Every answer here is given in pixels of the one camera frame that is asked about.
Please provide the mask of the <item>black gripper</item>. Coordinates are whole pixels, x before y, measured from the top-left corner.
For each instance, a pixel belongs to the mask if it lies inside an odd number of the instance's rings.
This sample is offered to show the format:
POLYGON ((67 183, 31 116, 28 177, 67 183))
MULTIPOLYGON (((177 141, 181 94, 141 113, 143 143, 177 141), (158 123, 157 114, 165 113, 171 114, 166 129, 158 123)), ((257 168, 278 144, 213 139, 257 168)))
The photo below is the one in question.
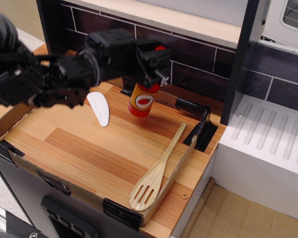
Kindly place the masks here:
MULTIPOLYGON (((139 69, 136 57, 137 48, 143 47, 148 50, 158 44, 162 45, 158 40, 136 39, 124 29, 93 32, 85 39, 85 55, 91 56, 91 63, 95 67, 98 82, 118 77, 127 77, 135 81, 132 76, 139 69)), ((145 88, 152 88, 157 76, 157 84, 166 86, 169 77, 165 74, 157 69, 154 73, 146 72, 142 85, 145 88)))

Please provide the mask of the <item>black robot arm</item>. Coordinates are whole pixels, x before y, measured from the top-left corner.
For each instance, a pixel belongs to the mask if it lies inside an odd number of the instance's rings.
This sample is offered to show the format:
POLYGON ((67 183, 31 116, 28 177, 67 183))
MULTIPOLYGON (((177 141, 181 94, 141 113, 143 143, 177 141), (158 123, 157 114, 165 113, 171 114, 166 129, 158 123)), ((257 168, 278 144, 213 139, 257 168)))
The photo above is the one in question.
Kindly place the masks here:
POLYGON ((127 77, 146 89, 168 82, 171 50, 137 40, 126 30, 90 33, 75 55, 34 55, 15 26, 0 14, 0 105, 82 105, 92 87, 127 77))

